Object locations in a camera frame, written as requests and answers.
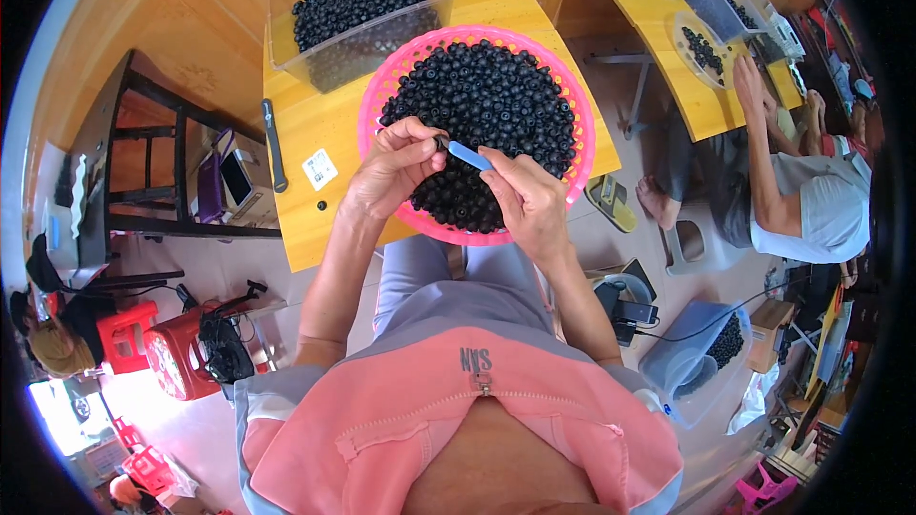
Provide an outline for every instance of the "red chair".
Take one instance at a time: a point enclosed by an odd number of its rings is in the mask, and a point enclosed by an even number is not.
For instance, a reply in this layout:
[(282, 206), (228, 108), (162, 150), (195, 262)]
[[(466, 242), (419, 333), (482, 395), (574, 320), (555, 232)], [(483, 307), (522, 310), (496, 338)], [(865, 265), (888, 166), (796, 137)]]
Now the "red chair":
[(114, 432), (117, 433), (117, 438), (121, 440), (121, 444), (127, 449), (133, 451), (135, 445), (143, 445), (143, 441), (140, 440), (140, 433), (123, 416), (114, 418), (112, 425), (114, 426)]
[(136, 479), (136, 482), (146, 487), (153, 495), (158, 495), (175, 483), (175, 475), (162, 457), (162, 453), (152, 445), (147, 445), (140, 453), (134, 453), (121, 463), (121, 467)]
[(143, 333), (146, 359), (159, 386), (177, 400), (197, 400), (220, 391), (220, 385), (203, 365), (197, 335), (203, 307), (153, 326)]
[(149, 301), (98, 321), (96, 327), (105, 352), (102, 369), (106, 374), (126, 374), (149, 368), (146, 355), (141, 354), (137, 346), (134, 325), (139, 325), (141, 331), (148, 330), (154, 325), (153, 318), (158, 312), (156, 303)]

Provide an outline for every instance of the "white plastic bag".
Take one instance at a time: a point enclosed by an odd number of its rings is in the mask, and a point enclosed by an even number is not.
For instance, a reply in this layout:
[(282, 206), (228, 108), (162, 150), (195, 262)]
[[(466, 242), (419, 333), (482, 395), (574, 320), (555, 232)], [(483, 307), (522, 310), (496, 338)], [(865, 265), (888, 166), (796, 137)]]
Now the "white plastic bag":
[(175, 463), (174, 459), (165, 453), (162, 454), (162, 458), (166, 460), (168, 468), (171, 469), (172, 475), (175, 476), (175, 483), (171, 484), (169, 491), (180, 497), (196, 497), (195, 493), (197, 492), (197, 487), (199, 487), (200, 484), (197, 481), (191, 479), (190, 475), (188, 475), (188, 472), (182, 469), (180, 465)]
[(765, 399), (770, 389), (773, 387), (773, 384), (776, 383), (776, 378), (779, 376), (780, 364), (778, 362), (773, 364), (773, 368), (766, 374), (754, 372), (751, 375), (750, 384), (748, 385), (748, 389), (745, 390), (745, 395), (741, 400), (739, 410), (735, 412), (735, 415), (732, 416), (732, 420), (728, 422), (726, 435), (737, 433), (738, 430), (767, 413)]

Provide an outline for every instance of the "gray pants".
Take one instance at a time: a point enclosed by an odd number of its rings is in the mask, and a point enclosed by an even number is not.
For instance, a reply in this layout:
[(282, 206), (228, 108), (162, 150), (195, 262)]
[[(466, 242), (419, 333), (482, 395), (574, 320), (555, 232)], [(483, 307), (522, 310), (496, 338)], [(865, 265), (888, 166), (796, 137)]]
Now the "gray pants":
[(656, 183), (682, 202), (696, 157), (719, 235), (734, 247), (752, 247), (748, 129), (737, 128), (692, 143), (681, 113), (674, 108), (669, 118), (667, 151), (655, 174)]
[[(385, 246), (385, 260), (382, 262), (382, 278), (378, 283), (378, 305), (375, 308), (373, 327), (375, 338), (388, 331), (391, 316), (410, 296), (427, 285), (442, 280), (452, 280), (447, 245), (425, 235), (407, 237)], [(495, 247), (465, 247), (464, 281), (454, 282), (448, 287), (449, 298), (438, 303), (446, 306), (474, 304), (478, 295), (498, 295), (498, 303), (510, 303), (515, 299), (530, 307), (537, 314), (537, 323), (530, 326), (544, 328), (550, 332), (551, 318), (544, 308), (544, 295), (531, 259), (515, 243)], [(477, 286), (461, 285), (480, 283), (487, 285), (487, 291)], [(454, 292), (464, 291), (452, 298)]]

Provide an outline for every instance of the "plastic stool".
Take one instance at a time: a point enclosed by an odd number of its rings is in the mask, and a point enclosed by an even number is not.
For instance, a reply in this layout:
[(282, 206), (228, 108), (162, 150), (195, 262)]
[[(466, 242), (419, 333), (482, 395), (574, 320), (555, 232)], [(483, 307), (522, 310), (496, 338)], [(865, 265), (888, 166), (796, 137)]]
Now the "plastic stool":
[(162, 457), (162, 453), (152, 445), (146, 446), (140, 453), (134, 453), (125, 459), (121, 467), (153, 495), (162, 493), (168, 489), (168, 486), (175, 483), (175, 475), (172, 475), (171, 468)]
[(177, 400), (197, 400), (220, 391), (220, 385), (203, 365), (197, 334), (202, 306), (153, 326), (143, 333), (146, 359), (159, 386)]
[(121, 444), (127, 449), (133, 451), (135, 445), (143, 445), (143, 441), (140, 440), (140, 433), (123, 416), (114, 418), (112, 426), (114, 426), (114, 432), (117, 433), (117, 438), (121, 440)]
[[(799, 480), (795, 475), (786, 477), (780, 483), (776, 483), (770, 478), (767, 469), (759, 462), (757, 463), (757, 469), (760, 475), (763, 476), (763, 485), (760, 489), (755, 489), (750, 486), (744, 479), (739, 479), (738, 482), (735, 483), (735, 487), (738, 489), (741, 497), (745, 499), (744, 508), (741, 509), (742, 515), (757, 515), (763, 509), (776, 505), (783, 499), (789, 497), (795, 490), (795, 486), (799, 484)], [(760, 499), (766, 500), (767, 503), (758, 506), (757, 501)]]
[(126, 374), (149, 368), (146, 355), (140, 354), (136, 344), (134, 325), (140, 325), (140, 330), (148, 330), (154, 325), (153, 318), (158, 312), (156, 303), (149, 301), (98, 321), (96, 327), (105, 353), (102, 368), (106, 374)]
[[(700, 232), (703, 252), (695, 260), (687, 260), (684, 257), (681, 238), (678, 235), (678, 224), (682, 221), (693, 224)], [(709, 204), (703, 201), (685, 203), (681, 206), (681, 212), (678, 214), (674, 228), (665, 231), (665, 242), (668, 244), (673, 261), (665, 270), (671, 276), (730, 269), (747, 252), (743, 248), (732, 246), (719, 235), (719, 230), (713, 221), (713, 212)]]

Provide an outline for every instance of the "round plastic tray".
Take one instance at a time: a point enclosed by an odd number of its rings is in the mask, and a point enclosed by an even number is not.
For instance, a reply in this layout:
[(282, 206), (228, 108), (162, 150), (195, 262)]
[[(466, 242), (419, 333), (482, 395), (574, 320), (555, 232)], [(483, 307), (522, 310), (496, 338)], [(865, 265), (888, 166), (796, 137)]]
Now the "round plastic tray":
[[(723, 74), (716, 74), (716, 70), (706, 66), (701, 68), (696, 62), (695, 54), (690, 49), (690, 43), (684, 36), (683, 28), (687, 27), (697, 34), (702, 34), (713, 47), (713, 53), (722, 58)], [(674, 42), (674, 49), (681, 56), (681, 60), (687, 64), (693, 74), (695, 74), (706, 86), (719, 89), (732, 89), (735, 82), (732, 79), (732, 68), (735, 65), (735, 59), (742, 53), (748, 53), (748, 48), (740, 40), (731, 41), (723, 44), (716, 33), (713, 32), (705, 22), (693, 12), (681, 10), (674, 15), (674, 27), (671, 29), (671, 40)], [(719, 84), (719, 79), (725, 82), (725, 86)]]
[[(575, 139), (573, 148), (576, 150), (576, 156), (562, 178), (568, 187), (568, 209), (582, 194), (594, 159), (594, 118), (585, 90), (579, 85), (575, 74), (550, 49), (526, 36), (494, 26), (464, 25), (441, 28), (415, 38), (391, 54), (375, 71), (363, 94), (363, 103), (356, 122), (356, 144), (360, 159), (365, 159), (375, 135), (381, 130), (378, 120), (382, 116), (382, 107), (389, 97), (396, 95), (399, 87), (397, 79), (412, 70), (414, 62), (426, 59), (436, 46), (446, 46), (459, 41), (474, 44), (485, 38), (497, 46), (506, 46), (511, 52), (528, 50), (538, 58), (538, 67), (550, 66), (553, 80), (562, 87), (561, 96), (569, 100), (570, 108), (575, 113), (572, 136)], [(414, 211), (410, 201), (401, 204), (395, 216), (424, 235), (454, 245), (487, 246), (512, 242), (512, 236), (505, 229), (484, 235), (440, 225), (426, 211)]]

